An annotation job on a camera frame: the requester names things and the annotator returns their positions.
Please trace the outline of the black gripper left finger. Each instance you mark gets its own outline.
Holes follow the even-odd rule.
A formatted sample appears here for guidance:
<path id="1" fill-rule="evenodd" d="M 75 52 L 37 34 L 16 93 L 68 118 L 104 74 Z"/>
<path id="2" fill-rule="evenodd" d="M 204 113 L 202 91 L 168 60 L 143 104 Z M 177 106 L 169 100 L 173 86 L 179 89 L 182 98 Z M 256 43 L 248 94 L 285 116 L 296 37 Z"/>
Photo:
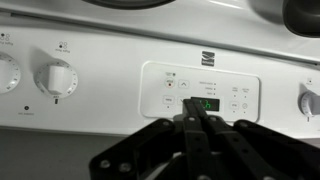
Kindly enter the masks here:
<path id="1" fill-rule="evenodd" d="M 192 99 L 183 101 L 183 133 L 189 180 L 212 180 L 209 169 L 211 151 L 196 103 Z"/>

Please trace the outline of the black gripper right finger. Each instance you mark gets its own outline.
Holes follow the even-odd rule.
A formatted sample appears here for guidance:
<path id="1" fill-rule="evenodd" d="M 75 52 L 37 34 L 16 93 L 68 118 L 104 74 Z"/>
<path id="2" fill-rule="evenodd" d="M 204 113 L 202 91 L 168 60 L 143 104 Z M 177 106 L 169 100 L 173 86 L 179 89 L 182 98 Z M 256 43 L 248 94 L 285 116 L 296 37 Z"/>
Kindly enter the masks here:
<path id="1" fill-rule="evenodd" d="M 284 177 L 254 149 L 239 132 L 219 116 L 209 116 L 199 100 L 190 99 L 190 116 L 195 118 L 194 137 L 199 138 L 199 165 L 216 180 L 280 180 Z"/>

